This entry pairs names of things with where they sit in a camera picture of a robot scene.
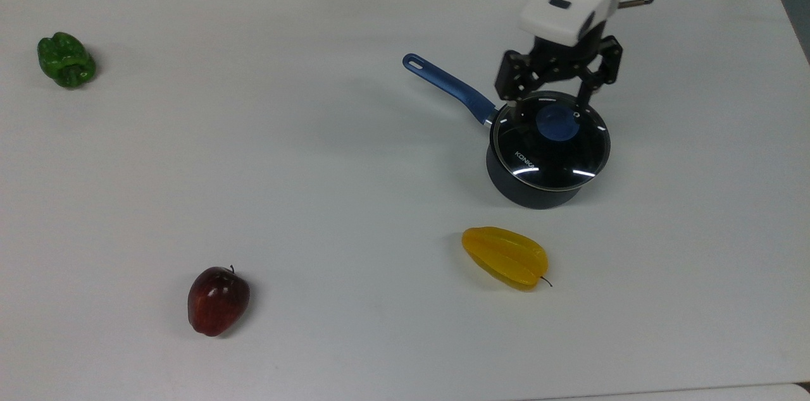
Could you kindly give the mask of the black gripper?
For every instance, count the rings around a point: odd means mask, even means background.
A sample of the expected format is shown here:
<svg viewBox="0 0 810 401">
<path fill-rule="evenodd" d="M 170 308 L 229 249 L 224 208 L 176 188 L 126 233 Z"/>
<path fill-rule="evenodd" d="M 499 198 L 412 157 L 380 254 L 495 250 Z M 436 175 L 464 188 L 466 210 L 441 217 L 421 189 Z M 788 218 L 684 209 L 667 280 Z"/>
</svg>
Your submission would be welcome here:
<svg viewBox="0 0 810 401">
<path fill-rule="evenodd" d="M 557 82 L 575 77 L 580 79 L 575 109 L 580 116 L 584 115 L 592 96 L 602 86 L 617 81 L 624 54 L 624 47 L 616 36 L 602 38 L 602 33 L 591 31 L 575 46 L 564 46 L 536 36 L 529 54 L 513 50 L 504 52 L 494 84 L 495 92 L 504 103 L 501 118 L 535 127 L 539 80 Z M 593 71 L 589 64 L 596 58 L 600 59 L 599 66 Z"/>
</svg>

